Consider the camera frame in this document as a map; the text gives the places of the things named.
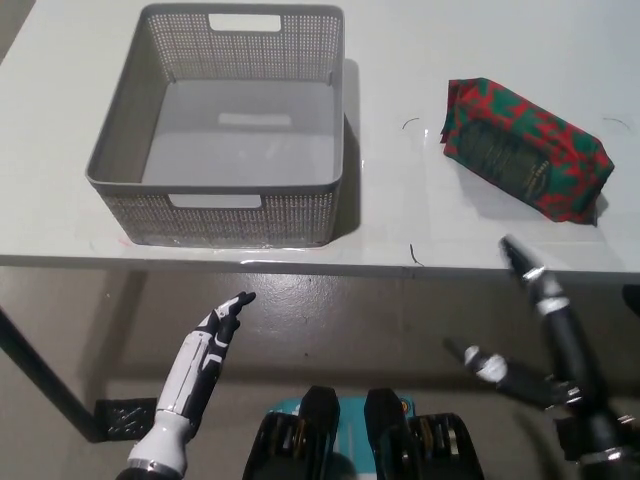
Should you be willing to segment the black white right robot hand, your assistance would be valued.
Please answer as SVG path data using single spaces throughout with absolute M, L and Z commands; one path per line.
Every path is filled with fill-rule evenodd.
M 499 245 L 539 320 L 552 373 L 536 373 L 461 338 L 445 339 L 445 348 L 500 394 L 540 410 L 565 408 L 574 431 L 566 437 L 575 442 L 570 451 L 579 462 L 613 462 L 634 456 L 631 427 L 610 406 L 597 357 L 557 277 L 514 237 L 503 237 Z

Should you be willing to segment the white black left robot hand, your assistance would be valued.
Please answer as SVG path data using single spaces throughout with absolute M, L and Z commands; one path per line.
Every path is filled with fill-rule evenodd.
M 199 428 L 240 326 L 238 315 L 255 298 L 253 292 L 237 294 L 215 307 L 185 337 L 158 400 L 156 423 L 172 414 L 184 418 L 193 432 Z

